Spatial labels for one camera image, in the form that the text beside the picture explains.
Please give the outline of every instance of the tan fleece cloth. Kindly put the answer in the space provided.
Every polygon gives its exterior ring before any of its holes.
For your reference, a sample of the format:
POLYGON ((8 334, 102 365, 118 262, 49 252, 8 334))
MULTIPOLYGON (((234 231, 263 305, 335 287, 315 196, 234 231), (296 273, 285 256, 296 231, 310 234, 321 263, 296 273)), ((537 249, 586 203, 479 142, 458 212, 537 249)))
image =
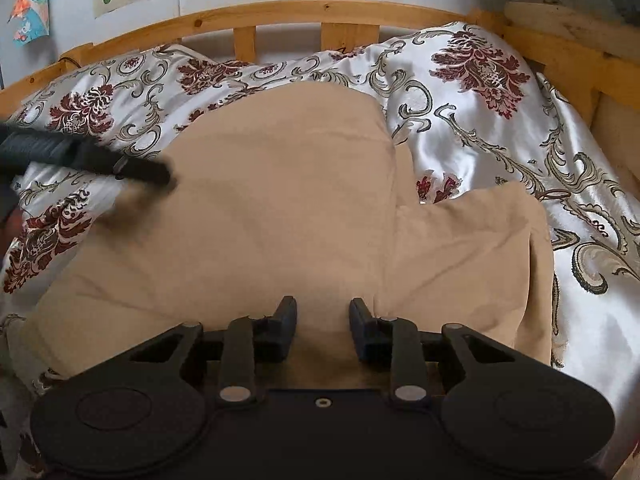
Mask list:
POLYGON ((259 92, 198 118, 163 152, 179 184, 130 186, 40 301, 22 336, 76 374, 185 320, 221 329, 273 313, 298 328, 288 386, 372 385, 348 323, 439 332, 460 322, 550 359, 553 257, 543 208, 517 183, 419 205, 408 149, 378 103, 334 84, 259 92))

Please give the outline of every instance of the damask pattern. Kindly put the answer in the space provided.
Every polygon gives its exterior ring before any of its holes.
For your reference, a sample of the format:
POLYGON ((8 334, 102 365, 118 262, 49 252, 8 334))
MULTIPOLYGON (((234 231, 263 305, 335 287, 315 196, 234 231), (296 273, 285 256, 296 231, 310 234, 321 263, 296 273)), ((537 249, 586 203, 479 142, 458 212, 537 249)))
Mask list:
MULTIPOLYGON (((550 362, 620 402, 636 371, 632 363, 640 363, 640 205, 624 193, 587 127, 549 81, 534 78, 513 49, 478 27, 451 23, 348 53, 263 66, 219 64, 163 46, 65 75, 13 120, 80 131, 152 157, 188 135, 185 129, 201 115, 302 80, 346 86, 378 101, 394 142, 412 150, 421 202, 512 180, 540 200, 556 259, 550 362)), ((119 190, 116 181, 82 172, 30 168, 20 198, 43 227, 32 227, 10 251, 2 282, 17 300, 7 304, 21 307, 2 317, 28 315, 48 284, 40 266, 48 280, 60 272, 73 252, 63 250, 66 244, 81 240, 119 190), (81 191, 86 202, 73 213, 85 216, 71 218, 69 205, 60 220, 45 221, 53 218, 49 208, 81 191)))
POLYGON ((82 209, 89 194, 80 190, 40 216, 24 223, 17 244, 9 251, 3 289, 11 293, 45 270, 53 258, 78 244, 75 238, 91 225, 91 217, 82 209))
POLYGON ((439 186, 432 175, 433 171, 427 171, 426 175, 415 183, 421 204, 437 204, 459 193, 462 181, 454 174, 444 174, 439 186))
POLYGON ((431 70, 431 75, 443 81, 460 81, 461 92, 480 94, 489 110, 504 118, 511 119, 524 97, 520 85, 529 80, 529 75, 519 70, 520 62, 515 56, 505 56, 468 27, 454 33, 447 47, 433 54, 431 60, 443 66, 431 70))
POLYGON ((113 126, 108 113, 113 86, 105 84, 83 94, 70 92, 60 101, 60 106, 49 110, 51 119, 47 127, 67 134, 83 134, 100 137, 113 126))

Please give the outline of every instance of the black mount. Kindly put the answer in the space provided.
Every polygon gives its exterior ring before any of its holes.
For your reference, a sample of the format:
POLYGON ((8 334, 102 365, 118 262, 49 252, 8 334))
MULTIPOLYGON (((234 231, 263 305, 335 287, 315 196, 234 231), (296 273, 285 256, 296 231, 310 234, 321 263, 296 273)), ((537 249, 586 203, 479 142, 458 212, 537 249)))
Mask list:
POLYGON ((296 312, 286 297, 225 331, 178 326, 49 392, 31 431, 50 478, 603 478, 590 462, 614 417, 596 390, 460 324, 373 318, 357 298, 356 352, 389 368, 387 395, 259 392, 255 363, 286 359, 296 312), (445 396, 428 394, 426 361, 445 396))

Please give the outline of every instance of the wooden slat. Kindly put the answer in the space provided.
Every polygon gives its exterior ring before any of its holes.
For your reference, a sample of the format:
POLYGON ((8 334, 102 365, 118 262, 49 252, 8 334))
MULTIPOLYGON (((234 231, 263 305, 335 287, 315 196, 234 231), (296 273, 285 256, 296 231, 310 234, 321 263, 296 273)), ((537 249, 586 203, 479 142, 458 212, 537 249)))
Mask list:
POLYGON ((503 35, 504 26, 507 21, 502 14, 496 12, 489 12, 488 10, 474 9, 467 16, 466 21, 473 23, 491 31, 498 36, 503 35))
POLYGON ((591 123, 597 91, 640 110, 637 81, 640 66, 603 52, 519 27, 505 27, 504 39, 524 57, 545 65, 545 75, 569 99, 587 124, 591 123))
POLYGON ((640 112, 602 95, 591 125, 625 190, 640 198, 640 112))
POLYGON ((379 25, 353 25, 351 23, 323 23, 321 25, 321 50, 351 52, 357 46, 368 46, 379 41, 379 25))
POLYGON ((532 28, 601 52, 640 63, 640 29, 607 23, 567 7, 509 2, 504 15, 513 25, 532 28))
POLYGON ((1 90, 0 120, 9 118, 18 109, 23 99, 64 73, 66 73, 66 64, 63 61, 58 61, 1 90))
POLYGON ((236 59, 254 63, 255 27, 236 27, 234 29, 234 48, 236 50, 236 59))
MULTIPOLYGON (((61 59, 61 60, 63 58, 72 59, 76 63, 78 63, 78 65, 84 66, 84 65, 88 64, 86 62, 86 57, 91 52, 91 50, 93 48, 94 48, 94 44, 93 43, 85 43, 85 44, 82 44, 82 45, 78 45, 78 46, 72 48, 71 50, 67 50, 66 52, 63 52, 62 54, 60 54, 60 57, 58 59, 61 59)), ((72 62, 69 62, 68 60, 65 60, 65 62, 68 64, 67 67, 68 67, 69 70, 75 70, 76 68, 78 68, 72 62)))
POLYGON ((166 43, 172 38, 186 38, 195 34, 230 28, 277 23, 353 23, 420 29, 464 19, 464 16, 446 10, 391 2, 361 2, 357 0, 262 2, 203 10, 139 28, 95 45, 87 62, 108 59, 134 50, 152 48, 166 43))
POLYGON ((598 75, 598 90, 623 105, 640 110, 640 65, 606 57, 598 75))

